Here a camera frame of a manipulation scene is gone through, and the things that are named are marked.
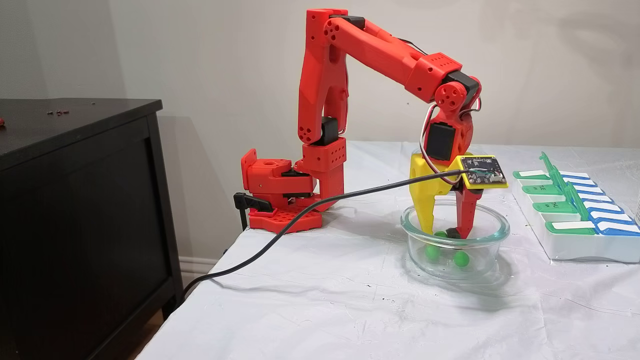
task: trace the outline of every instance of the beige wall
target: beige wall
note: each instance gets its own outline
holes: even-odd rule
[[[0,1],[0,97],[46,96],[47,86],[27,2]]]
[[[318,6],[464,64],[483,84],[475,143],[640,147],[637,0],[29,0],[49,96],[164,101],[180,254],[208,259],[239,233],[240,157],[300,156],[305,9]],[[427,105],[348,66],[347,138],[415,141]]]

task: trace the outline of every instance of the white tablecloth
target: white tablecloth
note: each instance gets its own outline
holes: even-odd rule
[[[346,191],[406,179],[414,148],[350,142]],[[541,150],[632,214],[640,150],[471,148],[496,155],[510,180],[543,169]],[[322,229],[284,236],[250,266],[198,286],[138,359],[640,359],[640,265],[550,261],[509,189],[487,190],[481,203],[511,224],[499,272],[481,284],[416,271],[399,225],[407,188],[342,200]],[[272,236],[245,231],[212,271]]]

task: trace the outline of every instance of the black cable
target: black cable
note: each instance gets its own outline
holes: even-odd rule
[[[456,175],[460,175],[460,174],[463,174],[463,173],[469,172],[469,171],[471,171],[471,170],[451,170],[451,171],[439,172],[437,174],[414,177],[413,179],[398,181],[397,183],[377,186],[375,188],[359,190],[359,191],[356,191],[356,192],[343,193],[342,195],[336,195],[336,196],[328,197],[328,198],[323,199],[323,200],[319,200],[319,201],[307,206],[302,211],[300,211],[300,213],[298,213],[293,219],[291,219],[291,221],[285,227],[283,227],[282,230],[280,230],[280,232],[277,233],[276,236],[274,236],[273,239],[271,239],[271,241],[269,241],[269,243],[267,243],[267,245],[265,245],[260,251],[258,251],[258,253],[256,253],[256,255],[250,257],[247,260],[244,260],[242,263],[240,263],[240,264],[238,264],[236,266],[233,266],[232,268],[228,268],[226,270],[215,272],[213,274],[203,275],[203,276],[200,276],[200,277],[197,277],[197,278],[193,279],[193,281],[191,281],[187,285],[187,287],[184,288],[184,293],[182,294],[182,298],[180,299],[180,302],[176,305],[176,309],[180,305],[182,305],[182,303],[184,302],[184,299],[186,298],[187,294],[189,293],[189,290],[191,290],[191,288],[194,287],[196,284],[198,284],[199,282],[204,281],[204,280],[213,279],[214,277],[219,277],[219,276],[231,274],[232,272],[236,272],[236,271],[244,268],[245,266],[249,265],[250,263],[253,263],[254,261],[258,260],[258,258],[260,258],[262,255],[264,255],[264,253],[267,252],[267,250],[269,250],[273,246],[273,244],[275,244],[276,241],[278,241],[287,232],[287,230],[289,230],[293,226],[293,224],[296,223],[296,221],[300,220],[300,218],[305,216],[306,213],[308,213],[309,211],[315,209],[316,207],[318,207],[318,206],[320,206],[322,204],[326,204],[327,202],[333,202],[333,201],[338,201],[338,200],[342,200],[342,199],[348,199],[350,197],[356,197],[356,196],[360,196],[360,195],[367,195],[367,194],[370,194],[370,193],[376,193],[376,192],[382,192],[382,191],[385,191],[385,190],[391,190],[391,189],[394,189],[394,188],[399,188],[401,186],[406,186],[406,185],[419,183],[421,181],[427,181],[427,180],[432,180],[432,179],[440,179],[441,177],[446,177],[446,176],[456,176]]]
[[[397,38],[398,40],[404,42],[405,44],[410,44],[412,45],[414,48],[416,48],[416,50],[420,51],[422,54],[428,55],[427,53],[425,53],[424,51],[422,51],[421,48],[419,48],[417,45],[415,45],[413,42],[410,42],[409,40],[405,40],[403,38]]]

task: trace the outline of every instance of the green ball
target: green ball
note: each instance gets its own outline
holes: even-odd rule
[[[440,257],[440,247],[427,244],[427,246],[424,247],[424,254],[427,256],[427,259],[436,261]]]
[[[464,251],[458,251],[453,255],[453,262],[463,268],[469,265],[469,255]]]

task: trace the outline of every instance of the circuit board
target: circuit board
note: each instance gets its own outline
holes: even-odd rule
[[[506,184],[507,182],[498,160],[493,156],[465,156],[460,159],[460,163],[465,170],[472,168],[484,170],[484,172],[466,173],[465,176],[470,184]]]

